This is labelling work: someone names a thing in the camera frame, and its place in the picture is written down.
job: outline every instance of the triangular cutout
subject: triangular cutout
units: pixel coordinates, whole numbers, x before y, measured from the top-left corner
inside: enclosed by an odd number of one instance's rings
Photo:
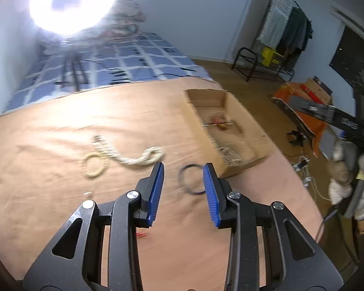
[[[301,260],[314,255],[314,250],[302,237],[301,233],[291,221],[285,221],[288,239],[290,241],[291,253],[295,260]]]
[[[61,256],[66,259],[72,259],[74,257],[81,226],[82,219],[75,219],[65,234],[63,234],[58,243],[54,246],[52,252],[55,256]]]

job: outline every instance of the yellow bracelet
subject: yellow bracelet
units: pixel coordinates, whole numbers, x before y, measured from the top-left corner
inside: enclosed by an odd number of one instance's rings
[[[88,163],[88,160],[91,159],[92,157],[99,157],[102,160],[102,165],[97,171],[88,172],[87,163]],[[88,153],[81,160],[81,169],[82,169],[83,174],[87,178],[96,178],[96,177],[100,176],[106,170],[107,167],[108,167],[108,158],[104,154],[99,153],[99,152]]]

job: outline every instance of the black bracelet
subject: black bracelet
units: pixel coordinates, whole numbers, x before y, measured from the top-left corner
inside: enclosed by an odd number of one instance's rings
[[[198,167],[198,168],[203,169],[203,166],[202,165],[199,165],[199,164],[189,164],[189,165],[186,165],[186,166],[182,167],[179,170],[179,173],[178,173],[178,184],[188,194],[191,194],[191,195],[203,195],[205,193],[205,190],[202,190],[202,191],[199,191],[199,192],[192,191],[188,186],[185,185],[185,182],[183,181],[183,172],[185,170],[187,170],[188,168],[191,168],[191,167]]]

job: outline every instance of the wooden floor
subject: wooden floor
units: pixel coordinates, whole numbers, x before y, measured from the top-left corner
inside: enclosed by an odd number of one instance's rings
[[[315,178],[320,193],[324,197],[328,197],[330,176],[326,169],[327,160],[322,154],[316,158],[308,144],[305,144],[304,149],[301,149],[301,147],[288,142],[286,133],[295,130],[296,126],[270,100],[272,94],[283,83],[262,79],[251,79],[247,83],[245,82],[245,77],[238,72],[232,71],[227,64],[203,60],[195,60],[195,62],[203,66],[211,77],[220,83],[225,90],[237,97],[283,153],[292,156],[306,152],[310,155],[310,174]],[[288,159],[290,162],[297,162],[298,156],[288,157]],[[314,196],[316,197],[315,201],[321,214],[323,216],[326,215],[330,202],[315,195],[311,188],[309,188],[309,191],[313,198]],[[344,227],[348,236],[347,241],[351,241],[350,222],[347,221]],[[338,269],[344,268],[349,263],[350,258],[344,249],[344,245],[339,237],[338,226],[334,221],[327,224],[320,245]]]

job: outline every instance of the bright light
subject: bright light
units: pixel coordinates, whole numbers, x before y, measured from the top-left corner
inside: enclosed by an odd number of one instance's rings
[[[96,25],[111,9],[115,0],[82,0],[80,6],[63,12],[51,8],[53,0],[30,0],[30,14],[40,28],[72,36]]]

